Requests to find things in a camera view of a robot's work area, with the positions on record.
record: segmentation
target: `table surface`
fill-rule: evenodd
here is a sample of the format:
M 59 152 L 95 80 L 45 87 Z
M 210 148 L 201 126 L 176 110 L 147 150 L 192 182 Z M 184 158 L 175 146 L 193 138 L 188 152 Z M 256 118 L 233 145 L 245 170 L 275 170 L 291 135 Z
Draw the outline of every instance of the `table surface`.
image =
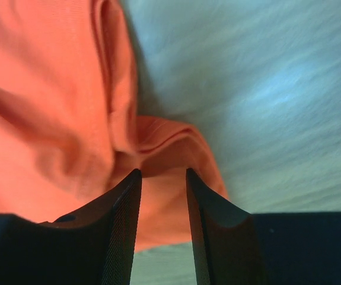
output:
M 195 124 L 251 213 L 341 210 L 341 1 L 121 0 L 139 112 Z M 131 284 L 196 284 L 190 244 Z

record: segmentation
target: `orange cloth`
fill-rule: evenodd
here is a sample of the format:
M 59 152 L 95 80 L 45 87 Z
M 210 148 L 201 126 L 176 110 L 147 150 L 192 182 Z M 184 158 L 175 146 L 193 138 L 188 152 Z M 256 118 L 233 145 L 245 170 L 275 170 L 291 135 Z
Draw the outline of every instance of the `orange cloth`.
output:
M 136 80 L 117 0 L 0 0 L 0 213 L 53 221 L 137 167 L 136 251 L 189 241 L 186 168 L 227 193 L 194 127 L 136 115 Z

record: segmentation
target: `black plastic part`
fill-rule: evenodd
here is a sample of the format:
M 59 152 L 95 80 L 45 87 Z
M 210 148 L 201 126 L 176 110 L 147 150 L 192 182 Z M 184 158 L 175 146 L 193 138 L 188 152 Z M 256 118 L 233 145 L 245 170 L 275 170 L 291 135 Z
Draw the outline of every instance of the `black plastic part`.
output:
M 341 285 L 341 213 L 249 214 L 186 180 L 198 285 Z
M 55 222 L 0 214 L 0 284 L 129 284 L 141 173 Z

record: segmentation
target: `towel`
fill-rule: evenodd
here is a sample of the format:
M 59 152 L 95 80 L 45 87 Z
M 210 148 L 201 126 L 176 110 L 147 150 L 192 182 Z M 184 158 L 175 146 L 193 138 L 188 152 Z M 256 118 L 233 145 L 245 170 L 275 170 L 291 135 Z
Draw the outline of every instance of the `towel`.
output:
M 53 221 L 139 168 L 135 251 L 190 241 L 186 168 L 227 192 L 196 128 L 138 116 L 137 89 L 117 0 L 0 0 L 0 213 Z

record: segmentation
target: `orange fabric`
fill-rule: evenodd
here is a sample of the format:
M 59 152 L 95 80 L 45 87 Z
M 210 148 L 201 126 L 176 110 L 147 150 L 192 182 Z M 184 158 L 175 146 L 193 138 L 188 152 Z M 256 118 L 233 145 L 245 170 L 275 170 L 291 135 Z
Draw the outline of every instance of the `orange fabric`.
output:
M 227 193 L 197 130 L 137 116 L 136 92 L 117 0 L 0 0 L 0 213 L 52 221 L 137 167 L 136 251 L 189 241 L 186 168 Z

